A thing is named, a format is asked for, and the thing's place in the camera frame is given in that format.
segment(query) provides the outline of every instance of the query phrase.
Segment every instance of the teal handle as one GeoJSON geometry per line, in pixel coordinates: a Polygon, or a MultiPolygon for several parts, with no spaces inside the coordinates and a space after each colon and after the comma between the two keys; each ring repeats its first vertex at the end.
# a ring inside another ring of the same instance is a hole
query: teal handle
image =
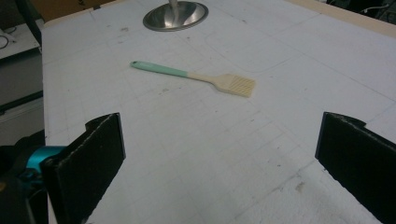
{"type": "Polygon", "coordinates": [[[177,70],[175,68],[165,67],[155,63],[145,63],[145,62],[136,61],[136,62],[132,62],[131,66],[149,72],[162,73],[177,77],[187,77],[187,72],[185,71],[177,70]]]}

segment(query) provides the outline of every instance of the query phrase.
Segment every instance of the floor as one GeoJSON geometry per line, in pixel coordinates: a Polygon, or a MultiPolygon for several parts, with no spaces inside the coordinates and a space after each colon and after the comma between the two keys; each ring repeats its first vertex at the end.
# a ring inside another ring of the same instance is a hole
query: floor
{"type": "MultiPolygon", "coordinates": [[[[43,90],[42,59],[35,49],[0,61],[0,105],[43,90]]],[[[44,129],[42,99],[10,109],[0,116],[0,146],[12,146],[44,129]]]]}

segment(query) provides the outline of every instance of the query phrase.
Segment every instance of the silver stand base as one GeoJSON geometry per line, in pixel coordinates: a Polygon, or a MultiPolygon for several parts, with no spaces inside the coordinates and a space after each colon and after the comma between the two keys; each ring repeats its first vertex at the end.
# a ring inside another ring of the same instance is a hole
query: silver stand base
{"type": "Polygon", "coordinates": [[[200,3],[177,2],[176,8],[165,4],[151,10],[143,24],[153,31],[178,31],[200,23],[208,13],[207,7],[200,3]]]}

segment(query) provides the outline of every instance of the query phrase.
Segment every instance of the brush handle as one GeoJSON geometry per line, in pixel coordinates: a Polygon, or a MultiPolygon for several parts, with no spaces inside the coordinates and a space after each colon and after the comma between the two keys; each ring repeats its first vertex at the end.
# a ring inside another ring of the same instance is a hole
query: brush handle
{"type": "Polygon", "coordinates": [[[177,76],[177,77],[188,77],[188,72],[178,70],[175,68],[171,68],[171,67],[162,66],[162,65],[159,65],[156,63],[146,63],[146,62],[135,61],[135,62],[131,63],[131,66],[134,68],[149,71],[149,72],[162,73],[162,74],[177,76]]]}

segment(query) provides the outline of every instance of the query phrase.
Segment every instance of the brush bristles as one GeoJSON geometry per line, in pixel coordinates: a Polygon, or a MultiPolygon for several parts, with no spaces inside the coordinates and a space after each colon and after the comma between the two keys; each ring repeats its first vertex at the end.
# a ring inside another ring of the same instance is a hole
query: brush bristles
{"type": "Polygon", "coordinates": [[[230,84],[230,93],[249,97],[253,91],[256,82],[253,79],[246,77],[233,77],[233,81],[230,84]]]}

